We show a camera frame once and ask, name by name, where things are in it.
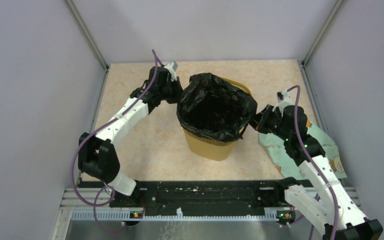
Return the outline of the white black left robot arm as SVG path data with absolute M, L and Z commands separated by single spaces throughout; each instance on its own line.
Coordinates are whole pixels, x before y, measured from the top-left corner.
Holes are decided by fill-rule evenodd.
M 78 169 L 112 187 L 129 207 L 140 202 L 141 194 L 136 190 L 137 182 L 122 171 L 116 148 L 161 102 L 180 101 L 183 89 L 177 68 L 175 61 L 152 67 L 149 79 L 130 94 L 123 107 L 97 133 L 84 133 L 79 139 Z

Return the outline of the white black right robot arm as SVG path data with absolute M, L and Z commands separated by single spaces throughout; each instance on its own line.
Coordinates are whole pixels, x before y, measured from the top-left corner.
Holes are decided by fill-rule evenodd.
M 300 106 L 282 110 L 267 105 L 249 122 L 262 134 L 283 140 L 287 155 L 308 178 L 319 200 L 310 196 L 293 177 L 279 180 L 273 200 L 295 207 L 324 240 L 377 240 L 383 233 L 378 219 L 369 219 L 351 199 L 333 172 L 321 144 L 308 134 L 308 117 Z

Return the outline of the black plastic trash bag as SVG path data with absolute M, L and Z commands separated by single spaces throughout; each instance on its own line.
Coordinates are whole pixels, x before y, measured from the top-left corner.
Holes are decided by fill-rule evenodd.
M 184 130 L 226 143 L 242 138 L 257 107 L 251 94 L 206 72 L 190 76 L 176 115 Z

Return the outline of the yellow ribbed trash bin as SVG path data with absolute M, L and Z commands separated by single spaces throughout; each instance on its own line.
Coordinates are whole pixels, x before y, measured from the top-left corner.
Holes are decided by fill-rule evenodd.
M 251 94 L 251 96 L 252 96 L 252 93 L 248 89 L 248 87 L 246 87 L 242 83 L 236 82 L 234 80 L 230 80 L 230 79 L 227 79 L 224 77 L 220 77 L 220 78 L 228 81 L 229 83 L 231 83 L 234 86 L 242 89 L 243 91 Z M 242 137 L 243 137 L 243 135 L 242 135 L 242 137 L 240 139 L 238 139 L 237 141 L 220 142 L 220 141 L 213 140 L 210 138 L 197 136 L 191 132 L 188 132 L 185 129 L 183 129 L 183 132 L 184 132 L 188 147 L 193 153 L 195 153 L 201 157 L 204 157 L 204 158 L 207 158 L 210 160 L 214 160 L 214 161 L 225 160 L 230 155 L 236 142 L 238 140 L 242 139 Z

